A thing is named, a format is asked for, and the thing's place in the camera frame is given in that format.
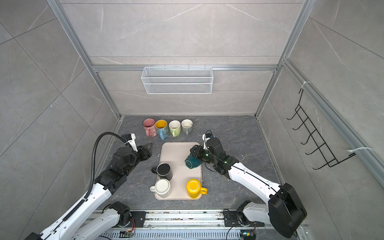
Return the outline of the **dark green mug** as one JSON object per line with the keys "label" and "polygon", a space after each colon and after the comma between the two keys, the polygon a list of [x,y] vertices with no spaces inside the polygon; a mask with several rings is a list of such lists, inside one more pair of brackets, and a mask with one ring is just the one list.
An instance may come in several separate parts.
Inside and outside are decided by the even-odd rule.
{"label": "dark green mug", "polygon": [[197,167],[199,167],[202,163],[203,163],[202,160],[197,159],[197,158],[196,158],[195,156],[193,156],[193,155],[189,155],[189,156],[185,159],[186,167],[189,168],[189,169],[197,168]]}

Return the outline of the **blue butterfly mug yellow inside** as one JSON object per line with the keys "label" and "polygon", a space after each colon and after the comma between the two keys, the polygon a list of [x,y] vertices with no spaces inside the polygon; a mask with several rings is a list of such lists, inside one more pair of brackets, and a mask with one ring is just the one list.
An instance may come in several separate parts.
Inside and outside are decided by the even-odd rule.
{"label": "blue butterfly mug yellow inside", "polygon": [[161,140],[164,141],[169,136],[169,127],[167,121],[158,120],[155,123],[155,127]]}

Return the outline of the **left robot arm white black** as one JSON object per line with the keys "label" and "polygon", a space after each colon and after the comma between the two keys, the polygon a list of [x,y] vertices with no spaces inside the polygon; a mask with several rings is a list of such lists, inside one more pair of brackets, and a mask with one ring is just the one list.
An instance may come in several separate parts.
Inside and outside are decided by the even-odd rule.
{"label": "left robot arm white black", "polygon": [[[95,176],[96,152],[101,139],[111,135],[123,142],[113,154],[111,166]],[[30,233],[28,240],[94,240],[108,229],[127,227],[134,223],[130,208],[121,203],[112,203],[96,219],[88,224],[85,221],[127,180],[133,169],[152,156],[153,143],[137,146],[134,134],[119,136],[104,132],[94,144],[91,166],[91,183],[85,193],[65,214],[45,228],[41,233]]]}

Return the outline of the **grey mug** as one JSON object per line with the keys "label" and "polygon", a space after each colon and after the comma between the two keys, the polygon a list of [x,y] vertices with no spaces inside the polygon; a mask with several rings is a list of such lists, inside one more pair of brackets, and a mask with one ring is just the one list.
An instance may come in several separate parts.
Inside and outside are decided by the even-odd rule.
{"label": "grey mug", "polygon": [[182,125],[183,132],[186,135],[190,135],[192,133],[192,130],[193,130],[193,121],[192,120],[185,119],[181,122],[181,125]]}

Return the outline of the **pink mug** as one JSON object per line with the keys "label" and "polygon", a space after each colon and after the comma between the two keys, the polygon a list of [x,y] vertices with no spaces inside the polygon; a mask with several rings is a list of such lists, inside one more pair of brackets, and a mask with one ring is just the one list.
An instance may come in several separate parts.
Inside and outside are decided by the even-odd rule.
{"label": "pink mug", "polygon": [[155,137],[157,135],[156,121],[152,118],[147,118],[143,121],[143,127],[148,137]]}

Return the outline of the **light green mug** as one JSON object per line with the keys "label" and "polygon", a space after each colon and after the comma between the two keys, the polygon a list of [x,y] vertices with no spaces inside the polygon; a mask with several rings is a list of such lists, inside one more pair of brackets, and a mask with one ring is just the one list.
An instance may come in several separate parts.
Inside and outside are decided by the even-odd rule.
{"label": "light green mug", "polygon": [[177,120],[173,120],[169,123],[170,133],[171,135],[176,138],[181,134],[182,126],[181,123]]}

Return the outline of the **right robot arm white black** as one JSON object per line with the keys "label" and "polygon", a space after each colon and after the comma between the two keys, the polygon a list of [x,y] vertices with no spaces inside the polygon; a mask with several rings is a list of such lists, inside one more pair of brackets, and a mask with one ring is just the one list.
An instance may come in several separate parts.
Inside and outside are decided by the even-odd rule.
{"label": "right robot arm white black", "polygon": [[251,201],[245,201],[237,209],[240,224],[271,224],[283,237],[294,236],[308,215],[295,188],[288,183],[274,183],[254,173],[238,159],[227,155],[222,143],[213,134],[204,134],[203,140],[203,145],[194,145],[190,149],[186,166],[192,169],[196,164],[213,164],[217,173],[243,185],[266,204],[265,207],[258,207]]}

